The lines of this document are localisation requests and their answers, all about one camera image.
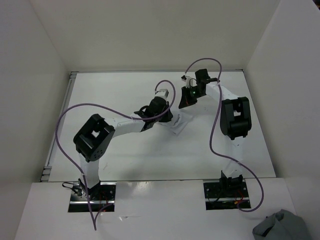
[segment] white enclosure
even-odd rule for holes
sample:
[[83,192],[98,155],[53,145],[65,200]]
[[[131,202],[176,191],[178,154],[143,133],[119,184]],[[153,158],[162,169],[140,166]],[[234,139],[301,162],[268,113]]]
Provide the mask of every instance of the white enclosure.
[[[132,114],[150,103],[154,88],[160,80],[171,80],[176,88],[173,105],[178,109],[181,100],[182,72],[104,72],[78,73],[69,101],[65,106],[80,103],[96,103]],[[209,75],[217,77],[217,72]],[[275,171],[270,160],[255,107],[242,71],[223,72],[221,83],[238,96],[246,96],[251,102],[252,129],[243,144],[243,163],[260,178],[274,178]],[[171,86],[167,88],[172,100]],[[177,136],[164,126],[156,124],[142,133],[131,133],[113,138],[106,153],[100,158],[99,176],[102,181],[145,181],[145,180],[191,180],[218,179],[228,160],[212,154],[209,148],[210,130],[218,109],[218,103],[206,96],[199,98],[196,105],[181,111],[193,116],[191,122]],[[60,142],[65,151],[78,163],[80,159],[73,138],[82,125],[93,114],[103,118],[119,117],[97,107],[83,106],[69,111],[61,124]],[[220,127],[213,136],[214,148],[221,154],[228,154],[228,138]],[[49,181],[77,181],[79,170],[66,159],[56,145],[53,147],[49,166],[52,166]],[[243,172],[245,178],[253,176]]]

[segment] white wall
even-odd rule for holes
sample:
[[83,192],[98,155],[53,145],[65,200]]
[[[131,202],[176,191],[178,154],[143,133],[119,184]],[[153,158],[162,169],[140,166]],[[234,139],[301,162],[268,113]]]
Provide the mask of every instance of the white wall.
[[0,1],[1,239],[13,239],[40,179],[68,72],[27,0]]
[[[243,69],[279,0],[30,0],[67,67]],[[199,66],[216,70],[211,62]]]
[[320,11],[282,0],[244,73],[279,177],[320,237]]

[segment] red wire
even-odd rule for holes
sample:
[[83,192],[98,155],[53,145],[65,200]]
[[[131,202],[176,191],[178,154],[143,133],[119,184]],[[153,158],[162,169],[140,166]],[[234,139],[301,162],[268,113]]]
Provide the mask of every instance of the red wire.
[[240,201],[242,201],[244,199],[244,195],[242,194],[242,192],[240,190],[238,190],[238,193],[241,195]]

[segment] cable connector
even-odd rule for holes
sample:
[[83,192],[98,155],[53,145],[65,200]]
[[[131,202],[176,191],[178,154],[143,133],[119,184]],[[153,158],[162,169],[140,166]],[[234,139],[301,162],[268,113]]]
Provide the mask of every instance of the cable connector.
[[183,76],[181,77],[181,80],[185,82],[185,87],[186,87],[186,88],[191,88],[191,87],[192,87],[192,86],[191,86],[191,81],[192,81],[192,79],[194,79],[194,78],[191,77],[191,76],[186,76],[186,75],[183,75]]

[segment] black bracket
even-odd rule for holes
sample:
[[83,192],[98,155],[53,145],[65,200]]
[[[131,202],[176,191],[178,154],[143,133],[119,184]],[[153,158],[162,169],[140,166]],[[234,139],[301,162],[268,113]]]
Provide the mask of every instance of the black bracket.
[[88,163],[97,161],[105,154],[114,133],[113,126],[106,123],[99,114],[94,114],[74,136],[75,149]]
[[[168,107],[169,103],[165,99],[160,96],[155,96],[149,105],[143,106],[139,111],[135,111],[134,114],[139,115],[142,119],[152,118],[163,113]],[[156,122],[168,123],[172,118],[173,114],[169,110],[163,116],[157,119],[146,120],[144,121],[145,124],[141,132],[152,128]]]
[[197,99],[206,95],[206,85],[208,83],[217,82],[218,79],[210,78],[207,69],[200,69],[195,73],[196,86],[182,87],[181,101],[179,109],[194,105],[197,103]]
[[224,135],[231,140],[241,136],[245,138],[251,127],[250,104],[247,97],[222,101],[220,128]]

